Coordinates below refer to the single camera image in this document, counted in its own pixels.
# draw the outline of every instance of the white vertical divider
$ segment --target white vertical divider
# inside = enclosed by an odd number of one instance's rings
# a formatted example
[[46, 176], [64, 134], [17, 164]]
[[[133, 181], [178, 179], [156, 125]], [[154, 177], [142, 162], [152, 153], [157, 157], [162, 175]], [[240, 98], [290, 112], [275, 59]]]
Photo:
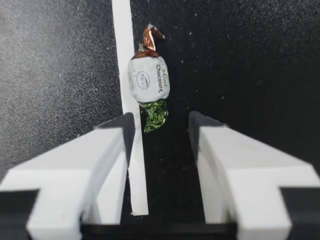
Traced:
[[135, 136], [133, 140], [130, 165], [128, 168], [132, 214], [134, 216], [148, 215], [149, 211], [140, 110], [139, 104], [130, 94], [127, 76], [128, 62], [135, 54], [130, 0], [112, 0], [112, 12], [119, 68], [122, 110], [123, 114], [127, 112], [133, 113], [135, 122]]

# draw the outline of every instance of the gray textured panel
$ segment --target gray textured panel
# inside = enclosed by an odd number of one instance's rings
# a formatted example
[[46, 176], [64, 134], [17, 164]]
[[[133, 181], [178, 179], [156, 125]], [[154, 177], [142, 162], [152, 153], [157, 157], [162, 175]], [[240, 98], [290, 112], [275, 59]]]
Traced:
[[0, 0], [0, 179], [121, 114], [111, 0]]

